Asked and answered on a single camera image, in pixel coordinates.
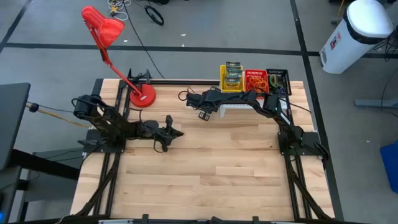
white cylinder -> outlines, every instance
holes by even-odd
[[[392,22],[379,2],[351,3],[320,51],[322,69],[333,74],[343,73],[392,31]]]

floor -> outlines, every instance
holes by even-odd
[[[300,17],[296,23],[292,4]],[[29,101],[72,110],[70,100],[90,93],[96,78],[116,77],[93,48],[80,16],[85,5],[104,14],[108,11],[105,1],[96,0],[0,1],[0,84],[29,82]],[[379,149],[398,139],[398,119],[386,111],[355,108],[353,102],[380,99],[388,77],[398,68],[397,60],[361,58],[343,74],[331,75],[322,70],[319,57],[310,56],[305,66],[300,52],[297,22],[307,50],[316,55],[335,28],[330,21],[339,4],[327,0],[172,0],[156,6],[165,18],[163,27],[136,4],[127,8],[167,78],[218,78],[220,64],[239,61],[245,68],[287,69],[291,80],[303,80],[308,98],[317,96],[319,101],[310,107],[322,112],[344,219],[380,224],[395,220],[398,195],[389,188]],[[398,3],[386,8],[398,24]],[[109,55],[122,72],[132,68],[137,74],[148,68],[159,77],[146,53],[134,48],[139,42],[128,23],[114,45],[121,47]],[[311,72],[313,79],[307,80]],[[397,83],[398,75],[390,80],[385,99],[398,95]],[[320,124],[314,114],[314,123]],[[78,121],[72,114],[62,116]],[[26,111],[15,147],[26,152],[78,147],[77,140],[85,133],[84,128]],[[37,206],[29,207],[28,220],[65,215],[72,198],[34,203]]]

wooden table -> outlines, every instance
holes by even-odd
[[[115,103],[118,83],[118,79],[103,81],[100,95],[109,105]],[[290,101],[308,108],[303,82],[290,84]],[[188,85],[153,87],[156,101],[144,109],[142,119],[154,119],[164,125],[170,114],[173,127],[184,136],[174,140],[164,154],[153,150],[153,141],[127,142],[120,160],[111,218],[141,218],[142,214],[149,214],[151,219],[294,219],[285,160],[277,141],[279,127],[273,119],[254,110],[228,110],[224,118],[213,113],[206,122],[198,118],[198,111],[177,98]],[[196,93],[210,88],[190,87]],[[313,130],[309,112],[292,107],[292,113],[296,125],[305,131]],[[137,118],[137,112],[130,113],[129,121]],[[93,153],[84,162],[71,214],[79,211],[96,190],[103,157],[104,154]],[[333,217],[321,160],[317,156],[301,159],[308,191]],[[301,194],[297,188],[296,192],[300,216],[304,217]]]

lamp shade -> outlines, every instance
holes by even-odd
[[[124,23],[117,19],[105,18],[93,6],[86,6],[81,11],[83,19],[93,26],[102,46],[109,47],[121,34]]]

lamp base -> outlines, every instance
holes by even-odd
[[[154,103],[156,99],[154,87],[148,84],[142,84],[141,93],[141,96],[135,95],[133,91],[130,93],[130,101],[134,106],[144,108]]]

